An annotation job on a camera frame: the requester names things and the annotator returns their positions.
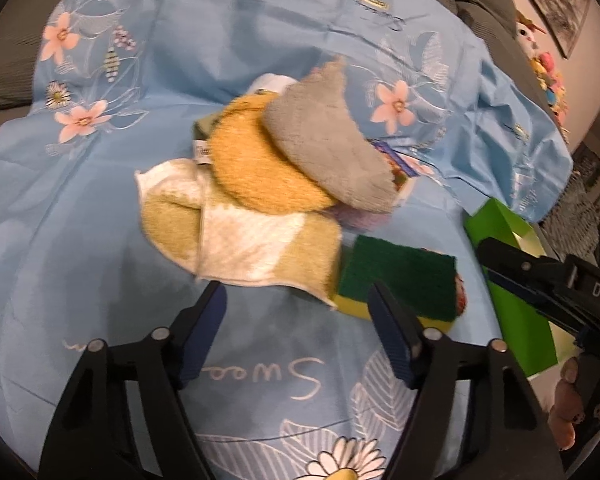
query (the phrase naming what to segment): blue gripper pad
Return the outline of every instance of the blue gripper pad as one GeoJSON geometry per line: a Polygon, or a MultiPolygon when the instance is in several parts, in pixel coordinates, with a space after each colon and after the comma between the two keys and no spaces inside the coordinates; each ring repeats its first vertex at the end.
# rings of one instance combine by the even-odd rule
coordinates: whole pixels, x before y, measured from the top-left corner
{"type": "Polygon", "coordinates": [[[186,384],[200,375],[226,313],[226,288],[219,285],[208,299],[198,321],[184,343],[180,381],[186,384]]]}
{"type": "Polygon", "coordinates": [[[384,285],[374,284],[369,290],[366,304],[371,321],[378,333],[384,352],[389,358],[394,375],[404,381],[407,387],[413,388],[412,384],[416,377],[411,369],[410,347],[402,336],[402,331],[389,308],[388,302],[394,304],[394,311],[401,308],[384,285]]]}

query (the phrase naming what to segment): metal screw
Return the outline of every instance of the metal screw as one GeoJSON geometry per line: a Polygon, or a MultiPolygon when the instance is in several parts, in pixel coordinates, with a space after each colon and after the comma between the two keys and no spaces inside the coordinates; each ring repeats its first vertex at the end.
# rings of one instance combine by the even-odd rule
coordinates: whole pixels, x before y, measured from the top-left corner
{"type": "Polygon", "coordinates": [[[87,345],[87,350],[89,352],[99,352],[100,350],[102,350],[104,348],[104,341],[102,339],[94,339],[92,341],[89,341],[89,344],[87,345]]]}
{"type": "Polygon", "coordinates": [[[442,332],[437,328],[433,328],[432,326],[424,329],[422,331],[422,335],[426,337],[429,341],[438,341],[442,338],[442,332]]]}
{"type": "Polygon", "coordinates": [[[151,338],[156,341],[162,341],[169,337],[169,329],[161,326],[160,328],[156,328],[153,332],[151,332],[151,338]]]}
{"type": "Polygon", "coordinates": [[[491,341],[491,348],[496,352],[506,352],[509,347],[502,339],[494,339],[491,341]]]}

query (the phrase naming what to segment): daisy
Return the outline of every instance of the daisy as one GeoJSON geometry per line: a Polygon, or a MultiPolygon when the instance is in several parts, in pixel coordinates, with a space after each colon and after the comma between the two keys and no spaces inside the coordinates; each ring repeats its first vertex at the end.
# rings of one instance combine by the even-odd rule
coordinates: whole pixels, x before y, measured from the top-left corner
{"type": "Polygon", "coordinates": [[[96,124],[105,123],[111,116],[103,115],[103,111],[107,109],[106,101],[97,101],[89,110],[85,110],[81,106],[75,106],[68,114],[56,112],[56,121],[60,124],[65,124],[60,132],[58,142],[67,142],[73,139],[76,135],[87,136],[91,135],[96,129],[96,124]]]}
{"type": "Polygon", "coordinates": [[[68,12],[63,12],[58,16],[56,26],[47,25],[45,27],[42,37],[45,38],[48,43],[40,52],[40,61],[44,61],[53,56],[56,65],[62,64],[64,61],[64,53],[62,50],[71,50],[78,44],[78,41],[80,41],[80,34],[71,32],[71,28],[69,28],[70,19],[71,15],[68,12]]]}
{"type": "Polygon", "coordinates": [[[62,108],[71,101],[71,92],[68,91],[66,83],[52,81],[46,86],[46,107],[62,108]]]}
{"type": "Polygon", "coordinates": [[[306,465],[307,475],[297,480],[371,480],[384,473],[386,460],[376,449],[377,440],[369,442],[341,436],[329,453],[321,451],[318,460],[306,465]]]}
{"type": "Polygon", "coordinates": [[[386,123],[384,125],[387,135],[393,135],[398,130],[398,122],[402,126],[409,126],[415,120],[415,115],[407,108],[409,87],[404,81],[398,81],[394,90],[389,90],[382,83],[376,87],[376,95],[382,104],[371,115],[372,123],[386,123]]]}

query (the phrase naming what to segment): colorful toy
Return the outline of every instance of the colorful toy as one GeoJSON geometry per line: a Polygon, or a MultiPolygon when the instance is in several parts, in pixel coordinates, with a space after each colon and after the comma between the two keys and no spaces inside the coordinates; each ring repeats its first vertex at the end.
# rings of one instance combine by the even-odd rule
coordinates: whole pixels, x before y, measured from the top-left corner
{"type": "Polygon", "coordinates": [[[553,56],[549,52],[539,51],[538,42],[534,35],[535,32],[546,34],[546,31],[526,18],[520,11],[518,11],[517,20],[518,43],[529,58],[531,68],[538,78],[538,84],[544,90],[549,108],[554,113],[556,122],[560,127],[562,138],[568,144],[569,132],[564,128],[564,120],[569,107],[565,100],[567,91],[564,88],[564,80],[562,74],[556,70],[553,56]]]}

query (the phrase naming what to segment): white daisy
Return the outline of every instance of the white daisy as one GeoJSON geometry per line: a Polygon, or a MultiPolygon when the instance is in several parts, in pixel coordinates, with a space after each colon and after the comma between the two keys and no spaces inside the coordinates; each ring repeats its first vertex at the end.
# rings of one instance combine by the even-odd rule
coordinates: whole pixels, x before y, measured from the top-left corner
{"type": "Polygon", "coordinates": [[[62,108],[71,102],[71,92],[67,89],[66,83],[52,81],[46,86],[46,107],[62,108]]]}
{"type": "Polygon", "coordinates": [[[369,442],[341,436],[329,453],[321,451],[318,460],[306,465],[307,475],[297,480],[371,480],[384,473],[386,460],[376,449],[377,440],[369,442]]]}

